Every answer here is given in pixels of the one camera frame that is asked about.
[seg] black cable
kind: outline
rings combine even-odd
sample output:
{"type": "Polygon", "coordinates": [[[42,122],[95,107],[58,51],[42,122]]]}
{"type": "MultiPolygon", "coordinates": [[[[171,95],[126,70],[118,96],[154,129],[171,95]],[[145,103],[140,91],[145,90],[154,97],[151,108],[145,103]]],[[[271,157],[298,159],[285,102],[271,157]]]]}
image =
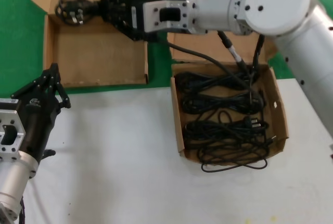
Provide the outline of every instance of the black cable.
{"type": "MultiPolygon", "coordinates": [[[[248,85],[250,85],[250,83],[254,84],[259,78],[259,76],[256,75],[251,78],[244,72],[236,72],[234,74],[248,85]]],[[[213,76],[194,72],[182,72],[175,75],[175,82],[178,90],[182,93],[199,93],[214,86],[223,86],[233,90],[244,90],[244,87],[229,75],[213,76]]]]}
{"type": "Polygon", "coordinates": [[[246,116],[242,121],[233,122],[226,111],[218,113],[218,122],[210,118],[204,120],[200,115],[195,121],[189,122],[183,129],[184,144],[187,150],[197,150],[197,157],[202,164],[201,169],[207,173],[222,172],[245,166],[253,169],[264,169],[267,166],[269,145],[273,142],[265,138],[268,124],[257,118],[246,116]],[[221,117],[226,115],[228,123],[223,123],[221,117]],[[254,167],[249,165],[263,160],[265,165],[254,167]],[[206,170],[205,165],[235,164],[228,168],[206,170]]]}
{"type": "Polygon", "coordinates": [[[25,224],[25,206],[24,206],[24,201],[23,201],[23,197],[21,199],[21,211],[19,214],[19,224],[25,224]]]}
{"type": "Polygon", "coordinates": [[[99,7],[96,2],[88,0],[59,0],[55,8],[55,14],[63,23],[76,26],[86,24],[92,20],[99,14],[99,7]]]}
{"type": "Polygon", "coordinates": [[[250,93],[241,93],[231,97],[215,97],[203,94],[186,94],[181,101],[183,112],[202,114],[219,108],[230,109],[245,115],[259,113],[263,106],[262,98],[252,97],[250,93]]]}
{"type": "Polygon", "coordinates": [[[160,44],[165,44],[173,49],[176,49],[178,51],[181,52],[185,52],[187,54],[191,54],[203,59],[206,59],[210,62],[212,62],[213,64],[215,64],[217,67],[221,68],[227,75],[229,75],[230,77],[232,77],[236,83],[238,83],[240,86],[242,86],[244,89],[248,90],[250,93],[252,93],[252,97],[256,97],[259,99],[259,104],[261,105],[261,108],[264,107],[264,102],[263,99],[261,98],[261,96],[259,95],[259,93],[255,90],[252,89],[251,84],[248,85],[246,82],[244,82],[243,80],[241,80],[239,77],[237,77],[233,72],[231,72],[224,64],[218,62],[217,60],[213,59],[212,57],[209,57],[208,55],[205,54],[201,54],[199,52],[193,51],[193,50],[189,50],[180,46],[177,46],[175,44],[172,44],[166,40],[163,39],[159,39],[158,43],[160,44]]]}

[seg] cardboard tray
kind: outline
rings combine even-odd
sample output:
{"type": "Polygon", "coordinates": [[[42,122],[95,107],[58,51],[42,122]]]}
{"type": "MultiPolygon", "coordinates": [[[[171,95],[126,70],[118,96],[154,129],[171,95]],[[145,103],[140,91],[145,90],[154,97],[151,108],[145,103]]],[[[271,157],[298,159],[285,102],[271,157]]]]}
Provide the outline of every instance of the cardboard tray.
{"type": "Polygon", "coordinates": [[[57,62],[64,87],[148,83],[147,43],[133,42],[98,17],[65,25],[54,13],[58,0],[32,1],[47,12],[43,68],[57,62]]]}
{"type": "MultiPolygon", "coordinates": [[[[251,34],[249,36],[236,36],[232,33],[226,34],[233,42],[237,52],[243,57],[244,61],[247,64],[251,64],[255,46],[258,40],[258,35],[251,34]]],[[[231,70],[236,71],[238,69],[233,57],[223,46],[216,32],[212,32],[203,36],[170,34],[168,39],[173,44],[209,55],[226,65],[231,70]]],[[[174,76],[185,71],[209,75],[223,75],[224,73],[214,64],[211,64],[199,57],[188,55],[174,49],[171,49],[171,53],[173,59],[187,62],[172,65],[173,77],[171,78],[171,94],[177,147],[181,156],[184,156],[191,161],[198,162],[196,151],[189,151],[185,149],[182,133],[182,129],[185,124],[189,121],[195,120],[197,115],[186,114],[182,111],[180,105],[182,93],[179,92],[176,88],[174,76]]],[[[282,152],[286,140],[289,137],[285,109],[279,93],[274,71],[273,69],[269,68],[267,64],[267,59],[274,53],[276,53],[275,46],[269,40],[266,41],[259,57],[261,76],[253,86],[254,89],[261,89],[264,93],[264,98],[266,101],[266,107],[264,108],[264,120],[269,124],[269,128],[266,132],[267,137],[270,138],[276,136],[273,144],[270,146],[269,157],[282,152]]],[[[224,87],[213,87],[202,93],[212,96],[227,97],[236,95],[240,92],[224,87]]],[[[231,114],[233,121],[242,120],[245,117],[243,114],[234,112],[232,110],[227,111],[231,114]]]]}

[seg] green mat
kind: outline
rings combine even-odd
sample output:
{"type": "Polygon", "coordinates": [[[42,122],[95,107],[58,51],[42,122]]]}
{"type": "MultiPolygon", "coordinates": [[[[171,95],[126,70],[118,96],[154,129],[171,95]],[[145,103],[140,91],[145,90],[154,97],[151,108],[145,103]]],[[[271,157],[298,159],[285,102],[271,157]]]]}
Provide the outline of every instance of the green mat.
{"type": "MultiPolygon", "coordinates": [[[[333,0],[321,0],[333,16],[333,0]]],[[[0,97],[8,97],[42,71],[43,27],[45,13],[30,0],[0,0],[0,97]]],[[[104,86],[70,89],[69,93],[152,88],[169,86],[171,57],[167,47],[151,44],[149,49],[149,85],[104,86]]],[[[277,78],[292,74],[277,55],[270,61],[277,78]]]]}

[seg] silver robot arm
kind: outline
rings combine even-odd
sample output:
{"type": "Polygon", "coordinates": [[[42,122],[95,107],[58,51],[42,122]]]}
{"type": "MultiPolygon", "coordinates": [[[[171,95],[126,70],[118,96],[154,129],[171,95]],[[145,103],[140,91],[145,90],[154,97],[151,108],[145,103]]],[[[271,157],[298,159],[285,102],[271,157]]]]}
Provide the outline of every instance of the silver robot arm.
{"type": "Polygon", "coordinates": [[[146,33],[255,31],[271,37],[333,136],[333,21],[318,0],[158,1],[145,3],[143,14],[146,33]],[[175,8],[180,21],[161,21],[159,11],[175,8]]]}

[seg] metal bracket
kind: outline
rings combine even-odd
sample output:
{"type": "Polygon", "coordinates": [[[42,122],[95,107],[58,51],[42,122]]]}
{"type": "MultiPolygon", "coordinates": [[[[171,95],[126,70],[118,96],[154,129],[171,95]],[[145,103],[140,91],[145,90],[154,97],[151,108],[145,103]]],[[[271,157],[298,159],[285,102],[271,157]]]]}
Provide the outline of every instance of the metal bracket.
{"type": "Polygon", "coordinates": [[[19,149],[25,136],[25,130],[22,125],[20,116],[15,110],[0,109],[0,157],[5,160],[18,160],[20,158],[19,149]],[[17,137],[13,144],[4,145],[5,127],[14,126],[17,131],[17,137]]]}
{"type": "Polygon", "coordinates": [[[150,33],[163,29],[187,30],[190,27],[187,17],[189,7],[187,5],[188,1],[158,1],[145,3],[143,5],[145,32],[150,33]],[[179,8],[181,11],[181,20],[160,22],[160,10],[162,8],[179,8]]]}

